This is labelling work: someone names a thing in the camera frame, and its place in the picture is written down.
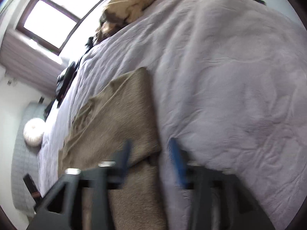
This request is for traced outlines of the brown knit sweater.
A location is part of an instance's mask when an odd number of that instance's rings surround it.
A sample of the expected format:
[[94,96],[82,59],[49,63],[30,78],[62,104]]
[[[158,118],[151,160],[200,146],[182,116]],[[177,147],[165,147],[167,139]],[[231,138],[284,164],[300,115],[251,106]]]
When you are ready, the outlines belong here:
[[117,229],[166,229],[160,194],[161,152],[149,72],[141,67],[112,80],[75,116],[63,148],[58,174],[68,168],[96,167],[132,142],[129,172],[120,190],[110,192]]

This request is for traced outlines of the cream striped clothes pile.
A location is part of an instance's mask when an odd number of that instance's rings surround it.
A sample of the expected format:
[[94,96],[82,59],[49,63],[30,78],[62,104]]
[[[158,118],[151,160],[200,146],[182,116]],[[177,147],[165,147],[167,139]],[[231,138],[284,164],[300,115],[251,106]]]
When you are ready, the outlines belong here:
[[99,44],[136,21],[154,1],[156,0],[110,0],[99,19],[94,44]]

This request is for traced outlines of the grey quilted headboard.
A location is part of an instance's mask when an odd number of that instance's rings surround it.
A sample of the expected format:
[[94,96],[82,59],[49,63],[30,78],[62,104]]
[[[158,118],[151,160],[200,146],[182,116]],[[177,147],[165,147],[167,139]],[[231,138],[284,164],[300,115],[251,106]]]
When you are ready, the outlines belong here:
[[33,217],[35,201],[24,184],[23,177],[30,174],[35,185],[39,184],[39,168],[37,154],[39,147],[29,147],[24,142],[23,129],[25,124],[33,118],[44,119],[46,105],[31,102],[24,109],[21,122],[17,131],[11,169],[11,192],[14,207],[25,214]]

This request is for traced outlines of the white round pillow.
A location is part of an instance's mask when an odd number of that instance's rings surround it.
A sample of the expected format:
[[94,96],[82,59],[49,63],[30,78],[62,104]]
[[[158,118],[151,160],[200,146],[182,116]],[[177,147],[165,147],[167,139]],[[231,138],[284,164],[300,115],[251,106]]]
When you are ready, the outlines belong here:
[[23,129],[25,143],[30,147],[38,147],[43,141],[45,132],[45,121],[41,118],[30,119]]

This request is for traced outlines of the black folded garment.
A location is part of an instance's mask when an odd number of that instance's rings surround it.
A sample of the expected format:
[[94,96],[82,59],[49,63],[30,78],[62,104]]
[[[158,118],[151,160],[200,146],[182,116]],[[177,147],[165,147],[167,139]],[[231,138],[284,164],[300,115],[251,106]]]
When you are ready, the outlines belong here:
[[[86,52],[84,55],[86,55],[94,46],[94,37],[89,37],[86,46]],[[80,67],[81,60],[83,56],[78,61],[72,61],[66,69],[64,69],[61,74],[57,78],[57,86],[55,91],[55,96],[52,99],[51,103],[46,107],[44,110],[44,118],[47,119],[51,108],[54,104],[54,102],[57,101],[57,108],[59,108],[62,104],[62,101],[64,100],[74,78],[77,75],[78,69]]]

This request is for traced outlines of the lavender embossed bed quilt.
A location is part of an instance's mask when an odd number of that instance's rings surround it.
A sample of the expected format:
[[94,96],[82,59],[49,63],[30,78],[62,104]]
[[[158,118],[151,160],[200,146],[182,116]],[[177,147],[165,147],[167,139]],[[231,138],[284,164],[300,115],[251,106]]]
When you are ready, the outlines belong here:
[[189,207],[169,160],[174,137],[208,168],[232,169],[285,229],[306,198],[306,29],[252,0],[157,0],[93,47],[47,118],[41,193],[57,181],[78,110],[139,67],[153,80],[169,227],[185,229]]

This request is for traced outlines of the grey pleated curtain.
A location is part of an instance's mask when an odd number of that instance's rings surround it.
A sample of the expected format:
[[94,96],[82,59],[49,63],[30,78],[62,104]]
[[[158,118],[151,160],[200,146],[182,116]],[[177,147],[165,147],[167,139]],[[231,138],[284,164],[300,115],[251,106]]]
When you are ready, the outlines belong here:
[[2,40],[1,64],[10,76],[49,97],[55,95],[57,77],[65,69],[60,57],[12,29]]

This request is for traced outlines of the dark framed window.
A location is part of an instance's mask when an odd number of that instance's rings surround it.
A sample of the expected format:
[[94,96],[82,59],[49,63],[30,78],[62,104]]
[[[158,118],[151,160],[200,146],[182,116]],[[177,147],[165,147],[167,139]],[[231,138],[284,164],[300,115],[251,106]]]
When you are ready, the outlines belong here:
[[60,55],[82,22],[105,0],[30,0],[17,30]]

